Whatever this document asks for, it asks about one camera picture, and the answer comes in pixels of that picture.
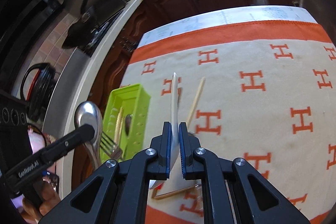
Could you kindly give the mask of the person's left hand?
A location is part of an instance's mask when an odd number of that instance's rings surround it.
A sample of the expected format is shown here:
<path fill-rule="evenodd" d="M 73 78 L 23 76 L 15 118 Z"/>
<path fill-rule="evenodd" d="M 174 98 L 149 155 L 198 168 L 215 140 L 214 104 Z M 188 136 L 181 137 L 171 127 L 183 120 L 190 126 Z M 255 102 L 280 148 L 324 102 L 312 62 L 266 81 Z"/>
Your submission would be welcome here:
<path fill-rule="evenodd" d="M 24 197 L 22 200 L 24 212 L 21 213 L 21 216 L 28 223 L 38 223 L 42 217 L 49 213 L 61 201 L 58 193 L 50 183 L 41 181 L 38 182 L 37 187 L 37 191 L 33 191 L 33 193 L 37 194 L 39 207 L 32 203 L 32 200 L 29 198 Z"/>

